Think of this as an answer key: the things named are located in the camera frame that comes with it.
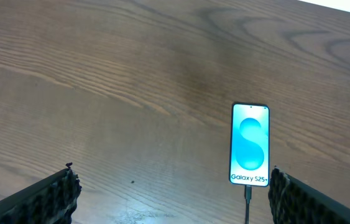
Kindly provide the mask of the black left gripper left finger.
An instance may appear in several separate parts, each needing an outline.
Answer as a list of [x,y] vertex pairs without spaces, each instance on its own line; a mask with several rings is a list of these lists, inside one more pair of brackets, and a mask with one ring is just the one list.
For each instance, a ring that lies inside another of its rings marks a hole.
[[0,223],[71,223],[81,193],[71,165],[0,200]]

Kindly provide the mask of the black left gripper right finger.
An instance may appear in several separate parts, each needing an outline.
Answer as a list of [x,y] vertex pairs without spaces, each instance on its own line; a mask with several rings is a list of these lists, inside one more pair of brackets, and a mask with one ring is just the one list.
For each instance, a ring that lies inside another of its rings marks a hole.
[[275,224],[350,224],[350,208],[274,167],[269,204]]

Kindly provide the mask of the blue Galaxy smartphone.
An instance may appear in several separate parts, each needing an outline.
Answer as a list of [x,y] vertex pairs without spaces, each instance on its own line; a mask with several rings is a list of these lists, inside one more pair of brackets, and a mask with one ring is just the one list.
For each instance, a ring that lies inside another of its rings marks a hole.
[[270,172],[270,109],[234,102],[231,108],[229,181],[266,187]]

